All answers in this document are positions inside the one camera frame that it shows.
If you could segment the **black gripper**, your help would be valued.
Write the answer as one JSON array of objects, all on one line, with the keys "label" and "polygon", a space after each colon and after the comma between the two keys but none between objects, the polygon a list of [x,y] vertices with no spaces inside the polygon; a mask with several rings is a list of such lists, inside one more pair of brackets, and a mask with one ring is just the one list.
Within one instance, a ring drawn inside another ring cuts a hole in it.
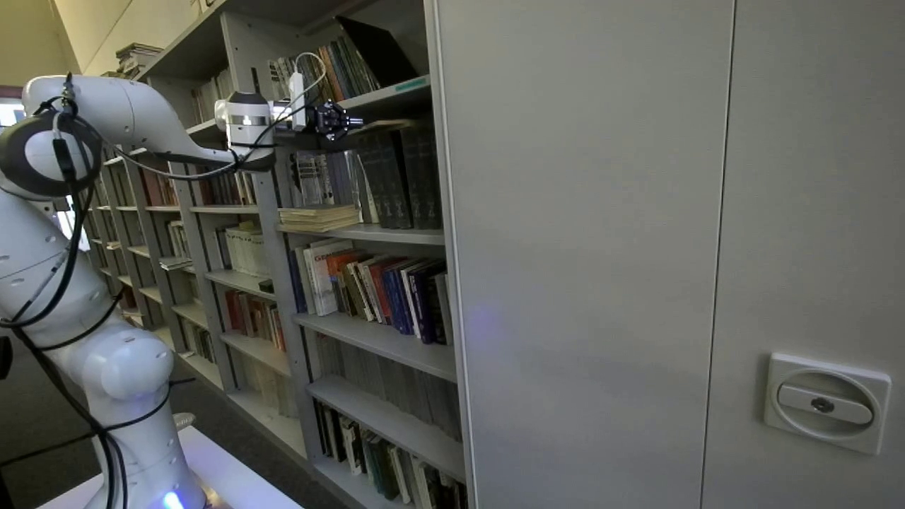
[{"label": "black gripper", "polygon": [[322,101],[314,111],[314,131],[325,139],[325,141],[339,141],[345,139],[352,131],[362,127],[366,120],[362,115],[352,115],[345,108],[339,108],[338,101]]}]

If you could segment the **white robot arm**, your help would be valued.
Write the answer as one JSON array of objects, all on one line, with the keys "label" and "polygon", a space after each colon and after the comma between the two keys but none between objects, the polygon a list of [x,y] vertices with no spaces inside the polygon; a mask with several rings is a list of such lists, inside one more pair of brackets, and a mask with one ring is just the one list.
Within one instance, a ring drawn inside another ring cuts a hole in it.
[{"label": "white robot arm", "polygon": [[100,272],[42,207],[93,196],[105,152],[194,162],[205,178],[267,169],[284,131],[339,139],[361,125],[239,90],[222,101],[226,141],[198,144],[163,90],[120,76],[47,74],[24,88],[25,120],[3,132],[0,315],[98,441],[103,487],[90,509],[205,509],[171,409],[172,350],[131,326]]}]

